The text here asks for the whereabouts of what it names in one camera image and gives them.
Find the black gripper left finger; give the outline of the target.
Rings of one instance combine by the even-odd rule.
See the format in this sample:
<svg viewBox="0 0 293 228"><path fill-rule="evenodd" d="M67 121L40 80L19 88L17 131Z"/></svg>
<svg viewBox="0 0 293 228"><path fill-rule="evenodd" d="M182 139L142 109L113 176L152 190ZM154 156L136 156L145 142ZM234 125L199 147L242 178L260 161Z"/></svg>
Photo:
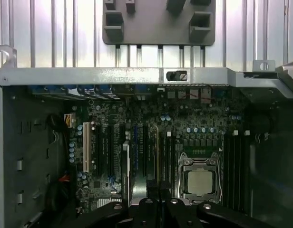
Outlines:
<svg viewBox="0 0 293 228"><path fill-rule="evenodd" d="M113 201L74 220L75 228L157 228L160 226L160 180L147 180L146 197L130 205L130 181L122 185L122 201Z"/></svg>

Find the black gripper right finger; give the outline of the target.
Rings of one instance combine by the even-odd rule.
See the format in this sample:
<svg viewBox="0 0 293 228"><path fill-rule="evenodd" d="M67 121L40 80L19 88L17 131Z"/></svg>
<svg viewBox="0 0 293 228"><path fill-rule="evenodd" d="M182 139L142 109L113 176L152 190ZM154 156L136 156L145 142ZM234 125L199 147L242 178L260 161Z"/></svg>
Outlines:
<svg viewBox="0 0 293 228"><path fill-rule="evenodd" d="M185 203L173 198L169 181L160 181L160 200L164 204L162 219L165 228L271 228L265 222L220 204L203 201Z"/></svg>

